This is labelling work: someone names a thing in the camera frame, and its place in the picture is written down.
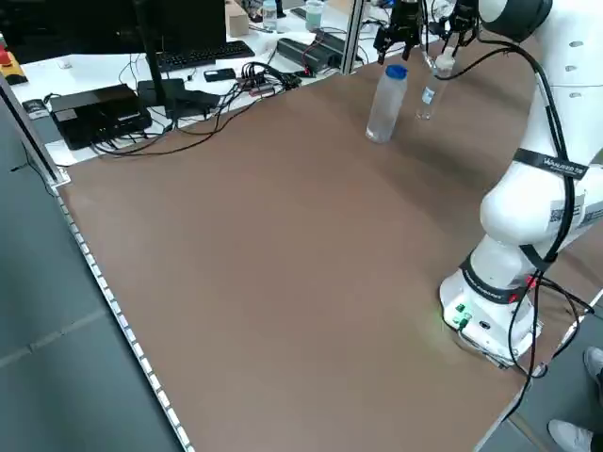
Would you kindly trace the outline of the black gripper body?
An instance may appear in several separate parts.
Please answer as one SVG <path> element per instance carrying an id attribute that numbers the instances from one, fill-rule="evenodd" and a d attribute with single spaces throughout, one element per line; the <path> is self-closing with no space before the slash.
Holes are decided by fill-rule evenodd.
<path id="1" fill-rule="evenodd" d="M 396 29 L 418 29 L 422 21 L 422 6 L 416 0 L 395 0 L 391 25 Z"/>
<path id="2" fill-rule="evenodd" d="M 479 0 L 457 0 L 454 17 L 463 22 L 472 22 L 480 17 Z"/>

